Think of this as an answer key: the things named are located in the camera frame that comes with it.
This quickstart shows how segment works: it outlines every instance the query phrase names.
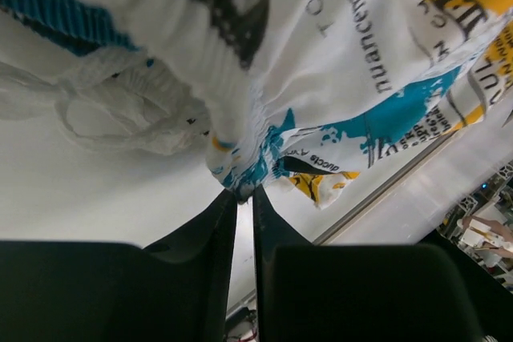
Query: fabric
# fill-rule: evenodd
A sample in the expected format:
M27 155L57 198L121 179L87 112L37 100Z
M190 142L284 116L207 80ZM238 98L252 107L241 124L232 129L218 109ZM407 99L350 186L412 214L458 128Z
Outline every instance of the fabric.
M106 10L77 0L0 0L0 8L52 42L83 56L101 46L136 50Z
M286 157L364 171L478 122L511 85L513 0L80 1L204 101L208 166L240 200L293 176Z
M329 175L298 173L289 180L316 205L328 206L338 198L339 191L359 175L359 172L347 171Z
M104 72L122 58L126 70L114 76ZM53 84L5 63L0 63L0 77L0 119L29 119L54 110L62 133L91 151L140 149L172 155L203 142L208 134L204 104L192 98L188 87L162 62L149 62L142 54L134 56L117 48L97 50ZM77 132L68 111L78 101L107 113L126 134Z

